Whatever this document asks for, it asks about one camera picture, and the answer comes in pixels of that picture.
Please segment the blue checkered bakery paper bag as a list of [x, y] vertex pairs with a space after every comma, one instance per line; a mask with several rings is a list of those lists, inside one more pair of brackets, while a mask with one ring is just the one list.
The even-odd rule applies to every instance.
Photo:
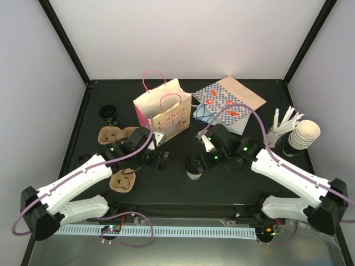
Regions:
[[[208, 85], [192, 95], [213, 114], [218, 114], [224, 107], [234, 104], [244, 104], [255, 111], [266, 103], [266, 100], [231, 76]], [[229, 126], [249, 113], [250, 110], [245, 107], [234, 106], [225, 110], [217, 119]]]

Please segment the light blue paper bag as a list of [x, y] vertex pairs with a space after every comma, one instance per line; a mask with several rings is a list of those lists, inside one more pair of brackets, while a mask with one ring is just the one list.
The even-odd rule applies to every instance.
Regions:
[[[205, 107], [205, 104], [199, 104], [198, 106], [196, 105], [196, 110], [193, 112], [192, 116], [193, 118], [199, 122], [199, 123], [209, 123], [211, 120], [214, 118], [214, 114], [208, 111], [208, 109]], [[244, 133], [245, 127], [249, 121], [250, 114], [244, 116], [243, 118], [239, 119], [235, 123], [231, 125], [225, 125], [223, 122], [221, 122], [219, 119], [216, 119], [212, 125], [216, 124], [223, 124], [229, 132], [242, 135]]]

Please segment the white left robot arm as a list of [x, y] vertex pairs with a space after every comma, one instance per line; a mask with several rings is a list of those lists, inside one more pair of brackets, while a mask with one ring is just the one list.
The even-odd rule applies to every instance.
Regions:
[[25, 188], [21, 192], [20, 212], [29, 234], [35, 241], [42, 241], [66, 224], [102, 217], [106, 221], [115, 220], [119, 207], [103, 196], [79, 201], [74, 198], [114, 174], [134, 174], [141, 165], [162, 170], [169, 154], [157, 148], [165, 138], [161, 131], [139, 127], [129, 137], [106, 144], [102, 152], [61, 179], [39, 189]]

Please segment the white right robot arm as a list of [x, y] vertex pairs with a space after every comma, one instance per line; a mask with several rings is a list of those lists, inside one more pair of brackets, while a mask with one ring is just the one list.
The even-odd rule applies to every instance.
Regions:
[[253, 219], [266, 223], [270, 218], [307, 222], [315, 230], [334, 235], [349, 203], [347, 185], [339, 178], [320, 178], [261, 148], [251, 138], [240, 138], [218, 124], [200, 131], [196, 137], [205, 152], [197, 164], [198, 173], [220, 163], [237, 169], [249, 168], [296, 194], [295, 198], [268, 196], [252, 209]]

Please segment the black open coffee cup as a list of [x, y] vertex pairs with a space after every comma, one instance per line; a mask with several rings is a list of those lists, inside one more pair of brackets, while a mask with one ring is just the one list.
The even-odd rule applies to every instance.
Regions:
[[117, 109], [114, 105], [102, 106], [99, 110], [99, 116], [108, 126], [117, 126], [119, 124]]

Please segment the cream pink Cakes paper bag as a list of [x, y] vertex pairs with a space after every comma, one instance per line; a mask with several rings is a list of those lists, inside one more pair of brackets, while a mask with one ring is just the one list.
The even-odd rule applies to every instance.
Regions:
[[172, 139], [190, 126], [192, 95], [183, 91], [177, 78], [164, 80], [160, 86], [146, 90], [133, 104], [141, 126], [161, 131], [166, 141]]

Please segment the tall white paper cup stack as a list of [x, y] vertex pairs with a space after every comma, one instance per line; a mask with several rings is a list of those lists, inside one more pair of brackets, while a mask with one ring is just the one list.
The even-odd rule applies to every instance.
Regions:
[[302, 120], [291, 132], [288, 141], [294, 149], [304, 150], [310, 147], [320, 134], [321, 129], [315, 122], [311, 120]]

